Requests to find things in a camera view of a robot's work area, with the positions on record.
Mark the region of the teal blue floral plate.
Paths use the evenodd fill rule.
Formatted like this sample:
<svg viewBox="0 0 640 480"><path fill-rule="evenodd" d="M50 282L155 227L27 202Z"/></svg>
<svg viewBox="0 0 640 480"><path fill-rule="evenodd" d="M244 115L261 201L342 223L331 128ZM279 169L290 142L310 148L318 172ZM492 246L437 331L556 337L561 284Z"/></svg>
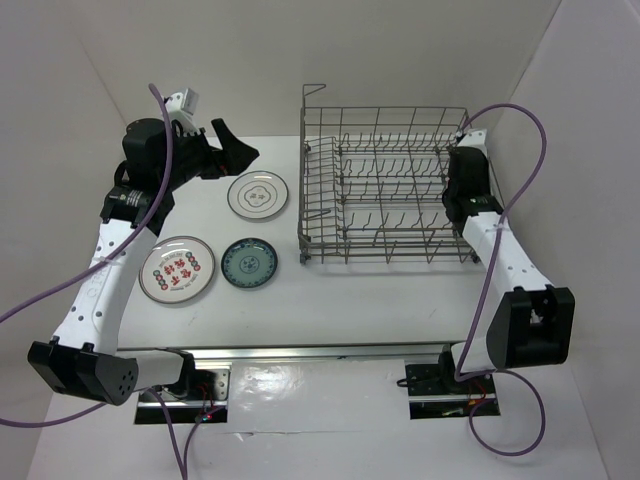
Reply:
<svg viewBox="0 0 640 480"><path fill-rule="evenodd" d="M279 260L274 247L259 238L243 238L232 243L222 256L221 271L233 286L253 289L268 283Z"/></svg>

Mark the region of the white plate red characters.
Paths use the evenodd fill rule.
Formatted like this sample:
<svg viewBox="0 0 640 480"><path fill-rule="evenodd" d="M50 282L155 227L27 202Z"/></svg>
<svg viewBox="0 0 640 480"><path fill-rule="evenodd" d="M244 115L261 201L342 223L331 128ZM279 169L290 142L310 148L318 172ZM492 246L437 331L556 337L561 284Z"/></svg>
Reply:
<svg viewBox="0 0 640 480"><path fill-rule="evenodd" d="M151 249L140 268L138 281L149 299L174 305L203 293L215 271L216 258L208 244L193 236L175 236Z"/></svg>

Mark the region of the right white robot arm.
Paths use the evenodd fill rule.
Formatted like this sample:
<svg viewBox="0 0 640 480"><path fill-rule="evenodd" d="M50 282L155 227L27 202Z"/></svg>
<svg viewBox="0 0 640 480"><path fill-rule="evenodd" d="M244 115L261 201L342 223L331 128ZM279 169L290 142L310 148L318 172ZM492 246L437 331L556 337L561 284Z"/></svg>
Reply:
<svg viewBox="0 0 640 480"><path fill-rule="evenodd" d="M569 354L575 297L535 266L504 217L492 189L486 136L483 129L459 133L448 150L442 203L486 269L467 339L436 369L448 392L498 370L562 364Z"/></svg>

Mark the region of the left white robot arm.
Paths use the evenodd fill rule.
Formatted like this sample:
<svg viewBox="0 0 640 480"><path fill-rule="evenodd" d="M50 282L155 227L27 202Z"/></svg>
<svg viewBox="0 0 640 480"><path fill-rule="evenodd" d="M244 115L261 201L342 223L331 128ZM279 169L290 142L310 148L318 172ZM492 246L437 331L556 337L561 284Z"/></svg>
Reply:
<svg viewBox="0 0 640 480"><path fill-rule="evenodd" d="M63 322L47 342L32 343L27 359L56 393L121 405L138 390L160 387L176 399L196 390L194 357L160 348L134 357L117 353L119 330L139 271L175 205L173 193L195 177L243 173L259 156L223 120L211 122L219 146L203 130L145 118L129 124L125 155L106 195L96 259Z"/></svg>

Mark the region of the white plate green rim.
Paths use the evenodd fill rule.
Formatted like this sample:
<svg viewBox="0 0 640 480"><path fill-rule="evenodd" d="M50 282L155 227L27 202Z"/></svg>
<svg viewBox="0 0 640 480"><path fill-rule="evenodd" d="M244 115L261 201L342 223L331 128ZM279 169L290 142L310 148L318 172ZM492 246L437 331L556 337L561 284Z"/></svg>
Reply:
<svg viewBox="0 0 640 480"><path fill-rule="evenodd" d="M267 220L286 207L289 188L270 171L253 171L239 176L227 191L230 209L245 220Z"/></svg>

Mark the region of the metal base rail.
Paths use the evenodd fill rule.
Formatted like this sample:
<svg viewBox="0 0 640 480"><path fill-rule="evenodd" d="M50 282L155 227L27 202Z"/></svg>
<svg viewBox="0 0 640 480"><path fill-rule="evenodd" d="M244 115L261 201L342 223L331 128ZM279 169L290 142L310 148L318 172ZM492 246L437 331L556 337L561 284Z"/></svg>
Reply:
<svg viewBox="0 0 640 480"><path fill-rule="evenodd" d="M178 347L191 354L198 365L234 363L300 363L320 361L373 361L400 359L436 363L449 342L400 342L364 344L267 345Z"/></svg>

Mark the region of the white front cover panel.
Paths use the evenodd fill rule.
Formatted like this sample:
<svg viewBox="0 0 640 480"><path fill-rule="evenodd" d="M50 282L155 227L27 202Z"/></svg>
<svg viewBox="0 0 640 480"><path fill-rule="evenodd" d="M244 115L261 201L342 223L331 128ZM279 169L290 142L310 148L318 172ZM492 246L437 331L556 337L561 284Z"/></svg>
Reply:
<svg viewBox="0 0 640 480"><path fill-rule="evenodd" d="M400 360L245 363L232 368L228 427L238 433L386 431L409 423Z"/></svg>

